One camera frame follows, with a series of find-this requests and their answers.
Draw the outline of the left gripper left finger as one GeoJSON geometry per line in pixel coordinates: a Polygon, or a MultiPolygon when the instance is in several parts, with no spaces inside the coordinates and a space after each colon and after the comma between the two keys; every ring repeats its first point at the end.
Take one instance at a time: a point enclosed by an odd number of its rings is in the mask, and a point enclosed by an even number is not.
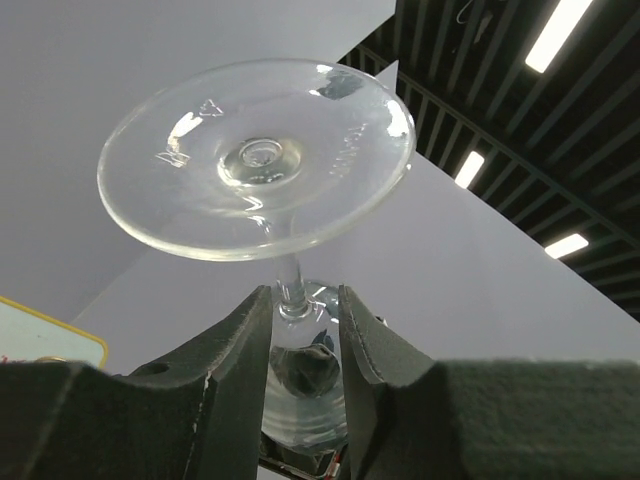
{"type": "Polygon", "coordinates": [[[127,376],[81,362],[1,368],[5,479],[253,479],[272,296],[127,376]]]}

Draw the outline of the clear wine glass front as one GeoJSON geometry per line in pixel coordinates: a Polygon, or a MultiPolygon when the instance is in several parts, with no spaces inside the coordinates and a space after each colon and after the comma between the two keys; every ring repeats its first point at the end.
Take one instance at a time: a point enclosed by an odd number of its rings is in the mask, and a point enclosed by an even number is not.
{"type": "Polygon", "coordinates": [[[378,207],[415,144],[406,105],[373,76],[272,58],[158,92],[102,148],[101,201],[136,240],[200,261],[275,260],[262,431],[284,448],[347,441],[338,289],[304,278],[297,255],[378,207]]]}

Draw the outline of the yellow framed whiteboard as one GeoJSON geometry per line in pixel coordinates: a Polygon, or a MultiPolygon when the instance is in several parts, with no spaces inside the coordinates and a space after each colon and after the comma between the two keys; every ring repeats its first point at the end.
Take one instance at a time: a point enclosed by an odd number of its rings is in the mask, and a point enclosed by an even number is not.
{"type": "Polygon", "coordinates": [[[72,325],[1,298],[1,363],[34,362],[45,356],[103,368],[106,342],[72,325]]]}

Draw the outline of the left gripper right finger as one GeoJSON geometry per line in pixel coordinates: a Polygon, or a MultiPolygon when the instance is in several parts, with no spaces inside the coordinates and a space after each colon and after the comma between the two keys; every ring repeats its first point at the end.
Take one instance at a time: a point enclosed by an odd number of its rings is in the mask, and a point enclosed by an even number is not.
{"type": "Polygon", "coordinates": [[[339,334],[355,479],[635,479],[631,361],[434,360],[348,286],[339,334]]]}

